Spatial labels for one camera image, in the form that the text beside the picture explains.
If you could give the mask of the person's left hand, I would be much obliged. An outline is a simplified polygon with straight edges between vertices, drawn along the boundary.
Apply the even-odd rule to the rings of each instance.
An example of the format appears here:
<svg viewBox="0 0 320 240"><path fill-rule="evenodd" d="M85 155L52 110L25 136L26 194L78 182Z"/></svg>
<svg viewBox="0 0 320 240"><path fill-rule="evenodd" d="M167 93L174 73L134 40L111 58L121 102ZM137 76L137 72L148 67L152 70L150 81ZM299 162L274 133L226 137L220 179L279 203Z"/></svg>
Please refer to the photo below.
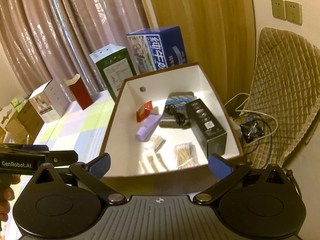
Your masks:
<svg viewBox="0 0 320 240"><path fill-rule="evenodd" d="M15 199L15 194L13 189L8 186L5 187L3 181L1 181L1 207L0 207L0 215L1 222L8 221L8 214L10 212L10 201Z"/></svg>

